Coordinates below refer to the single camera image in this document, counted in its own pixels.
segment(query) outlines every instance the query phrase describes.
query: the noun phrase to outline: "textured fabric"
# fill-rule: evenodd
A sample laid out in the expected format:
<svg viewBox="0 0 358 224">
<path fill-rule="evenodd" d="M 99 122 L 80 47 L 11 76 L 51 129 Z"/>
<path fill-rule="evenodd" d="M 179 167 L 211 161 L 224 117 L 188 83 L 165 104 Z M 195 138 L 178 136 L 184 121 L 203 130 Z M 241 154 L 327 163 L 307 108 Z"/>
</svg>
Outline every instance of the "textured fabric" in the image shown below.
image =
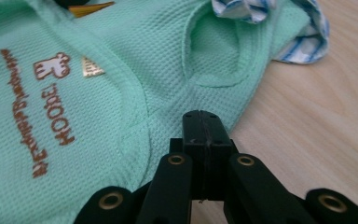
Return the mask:
<svg viewBox="0 0 358 224">
<path fill-rule="evenodd" d="M 285 63 L 315 63 L 328 50 L 329 23 L 316 0 L 292 0 L 310 16 L 308 26 L 282 49 L 274 60 Z M 276 0 L 212 0 L 214 14 L 221 18 L 260 23 L 275 8 Z"/>
<path fill-rule="evenodd" d="M 254 25 L 208 0 L 117 0 L 80 19 L 1 0 L 0 223 L 72 223 L 97 190 L 141 187 L 189 110 L 230 131 L 309 19 L 291 1 Z M 83 77 L 83 56 L 105 74 Z"/>
</svg>

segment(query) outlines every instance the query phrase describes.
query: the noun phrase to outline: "black mechanical device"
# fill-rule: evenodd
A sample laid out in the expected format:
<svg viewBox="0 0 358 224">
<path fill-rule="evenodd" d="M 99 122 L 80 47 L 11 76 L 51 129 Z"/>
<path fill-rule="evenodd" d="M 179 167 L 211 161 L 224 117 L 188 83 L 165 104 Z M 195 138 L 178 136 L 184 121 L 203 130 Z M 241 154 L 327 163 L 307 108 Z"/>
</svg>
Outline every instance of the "black mechanical device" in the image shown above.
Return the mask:
<svg viewBox="0 0 358 224">
<path fill-rule="evenodd" d="M 230 224 L 358 224 L 358 206 L 340 193 L 291 194 L 261 160 L 239 153 L 206 111 L 183 115 L 183 138 L 171 139 L 151 182 L 134 192 L 99 190 L 75 223 L 185 224 L 192 200 L 224 201 Z"/>
</svg>

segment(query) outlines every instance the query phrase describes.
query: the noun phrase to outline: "wooden table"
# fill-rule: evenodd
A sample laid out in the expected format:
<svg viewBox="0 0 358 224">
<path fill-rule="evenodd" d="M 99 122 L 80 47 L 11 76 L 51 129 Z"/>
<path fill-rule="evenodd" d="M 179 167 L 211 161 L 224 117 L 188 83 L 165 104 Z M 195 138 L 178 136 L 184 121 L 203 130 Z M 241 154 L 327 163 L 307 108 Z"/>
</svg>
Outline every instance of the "wooden table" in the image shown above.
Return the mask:
<svg viewBox="0 0 358 224">
<path fill-rule="evenodd" d="M 319 0 L 331 48 L 312 65 L 271 63 L 231 138 L 304 198 L 336 190 L 358 204 L 358 0 Z M 193 202 L 192 223 L 227 223 L 222 203 Z"/>
</svg>

